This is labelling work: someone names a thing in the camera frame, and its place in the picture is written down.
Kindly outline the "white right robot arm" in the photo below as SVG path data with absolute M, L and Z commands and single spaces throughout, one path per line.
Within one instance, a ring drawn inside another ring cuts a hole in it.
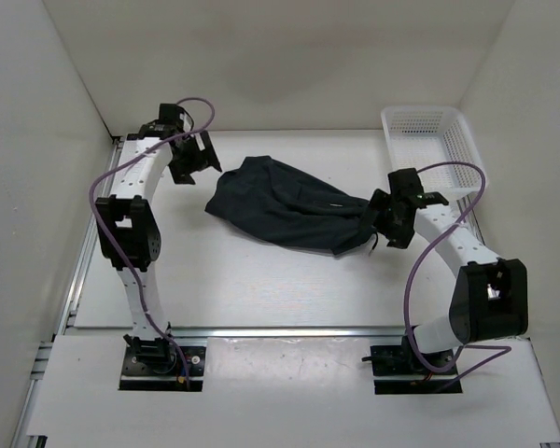
M 400 350 L 400 361 L 406 370 L 425 371 L 439 352 L 527 332 L 526 266 L 519 259 L 504 259 L 483 245 L 455 218 L 441 194 L 404 197 L 378 189 L 371 196 L 361 223 L 374 227 L 391 247 L 404 249 L 415 235 L 428 242 L 405 284 L 406 322 L 411 320 L 413 280 L 431 252 L 441 257 L 455 277 L 447 313 L 431 322 L 407 325 L 406 345 Z

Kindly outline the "dark navy shorts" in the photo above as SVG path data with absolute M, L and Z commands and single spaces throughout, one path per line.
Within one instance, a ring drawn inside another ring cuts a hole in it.
M 257 156 L 219 178 L 204 211 L 266 243 L 338 257 L 374 236 L 372 226 L 360 224 L 368 203 L 281 161 Z

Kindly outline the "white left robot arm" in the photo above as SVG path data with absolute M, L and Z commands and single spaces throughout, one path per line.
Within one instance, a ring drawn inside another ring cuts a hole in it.
M 174 139 L 177 131 L 174 126 L 146 125 L 123 144 L 120 166 L 110 173 L 110 193 L 97 197 L 91 189 L 90 201 L 102 254 L 119 275 L 131 312 L 132 332 L 124 337 L 131 357 L 157 375 L 174 371 L 188 377 L 186 356 L 173 341 L 161 307 L 155 273 L 161 233 L 150 202 L 164 171 L 177 185 L 193 185 L 194 173 L 220 171 L 221 165 L 209 132 Z

